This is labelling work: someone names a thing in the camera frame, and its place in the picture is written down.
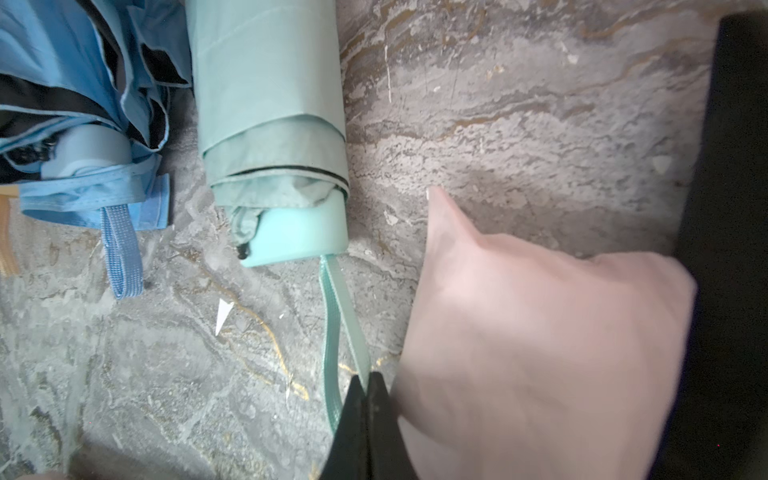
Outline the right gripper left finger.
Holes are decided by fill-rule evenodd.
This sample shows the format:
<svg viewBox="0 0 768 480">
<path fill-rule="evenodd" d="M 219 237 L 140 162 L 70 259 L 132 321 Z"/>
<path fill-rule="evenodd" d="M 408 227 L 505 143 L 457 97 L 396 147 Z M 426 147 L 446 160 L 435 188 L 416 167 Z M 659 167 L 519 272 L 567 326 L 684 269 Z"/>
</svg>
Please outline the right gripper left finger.
<svg viewBox="0 0 768 480">
<path fill-rule="evenodd" d="M 354 376 L 320 480 L 368 478 L 366 401 L 360 379 Z"/>
</svg>

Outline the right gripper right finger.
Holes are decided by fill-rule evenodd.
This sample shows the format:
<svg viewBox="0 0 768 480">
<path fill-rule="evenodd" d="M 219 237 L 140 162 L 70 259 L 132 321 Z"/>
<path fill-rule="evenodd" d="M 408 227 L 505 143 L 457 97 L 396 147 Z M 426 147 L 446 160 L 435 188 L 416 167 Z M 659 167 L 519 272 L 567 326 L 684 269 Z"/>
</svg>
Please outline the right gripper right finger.
<svg viewBox="0 0 768 480">
<path fill-rule="evenodd" d="M 365 410 L 367 478 L 416 480 L 418 476 L 408 456 L 384 377 L 379 372 L 370 374 Z"/>
</svg>

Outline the small pink umbrella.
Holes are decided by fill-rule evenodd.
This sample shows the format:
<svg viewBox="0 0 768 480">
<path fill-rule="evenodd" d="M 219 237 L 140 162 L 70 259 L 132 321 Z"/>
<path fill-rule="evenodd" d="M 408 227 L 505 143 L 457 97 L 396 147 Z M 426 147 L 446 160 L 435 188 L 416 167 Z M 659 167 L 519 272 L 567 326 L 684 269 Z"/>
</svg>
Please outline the small pink umbrella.
<svg viewBox="0 0 768 480">
<path fill-rule="evenodd" d="M 643 479 L 697 286 L 653 252 L 479 232 L 438 187 L 391 394 L 422 479 Z"/>
</svg>

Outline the black umbrella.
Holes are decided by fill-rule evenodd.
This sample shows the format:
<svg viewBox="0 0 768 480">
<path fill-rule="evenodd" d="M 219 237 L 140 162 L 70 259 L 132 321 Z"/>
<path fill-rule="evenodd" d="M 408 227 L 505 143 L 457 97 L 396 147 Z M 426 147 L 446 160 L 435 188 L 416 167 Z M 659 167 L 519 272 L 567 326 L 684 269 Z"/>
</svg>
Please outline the black umbrella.
<svg viewBox="0 0 768 480">
<path fill-rule="evenodd" d="M 767 475 L 767 13 L 723 17 L 675 258 L 698 285 L 653 479 Z"/>
</svg>

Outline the beige umbrella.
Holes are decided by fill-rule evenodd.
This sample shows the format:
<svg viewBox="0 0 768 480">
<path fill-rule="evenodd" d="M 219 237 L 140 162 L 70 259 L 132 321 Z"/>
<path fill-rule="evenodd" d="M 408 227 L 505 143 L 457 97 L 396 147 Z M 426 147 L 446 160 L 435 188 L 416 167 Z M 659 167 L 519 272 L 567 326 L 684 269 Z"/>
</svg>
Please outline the beige umbrella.
<svg viewBox="0 0 768 480">
<path fill-rule="evenodd" d="M 18 187 L 15 185 L 1 186 L 1 275 L 9 277 L 19 274 L 19 266 L 13 252 L 10 237 L 11 198 L 18 197 Z"/>
</svg>

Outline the mint green umbrella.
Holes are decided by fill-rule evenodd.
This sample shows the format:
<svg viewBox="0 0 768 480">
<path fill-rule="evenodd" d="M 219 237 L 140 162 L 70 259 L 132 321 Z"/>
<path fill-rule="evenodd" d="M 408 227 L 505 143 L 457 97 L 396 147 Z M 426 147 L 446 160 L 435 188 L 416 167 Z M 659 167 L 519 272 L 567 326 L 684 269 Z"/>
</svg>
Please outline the mint green umbrella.
<svg viewBox="0 0 768 480">
<path fill-rule="evenodd" d="M 342 417 L 339 343 L 371 367 L 338 258 L 349 245 L 346 119 L 332 1 L 189 1 L 198 147 L 247 268 L 315 258 L 325 309 L 323 390 Z"/>
</svg>

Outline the blue umbrella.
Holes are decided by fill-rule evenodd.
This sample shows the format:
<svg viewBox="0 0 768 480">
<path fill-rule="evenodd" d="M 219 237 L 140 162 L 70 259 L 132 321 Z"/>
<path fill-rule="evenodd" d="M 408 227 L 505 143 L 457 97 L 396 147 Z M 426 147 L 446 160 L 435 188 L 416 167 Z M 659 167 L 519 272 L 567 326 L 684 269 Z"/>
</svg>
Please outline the blue umbrella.
<svg viewBox="0 0 768 480">
<path fill-rule="evenodd" d="M 168 225 L 161 149 L 191 84 L 179 1 L 1 5 L 1 181 L 24 215 L 99 230 L 119 299 L 143 290 L 138 233 Z"/>
</svg>

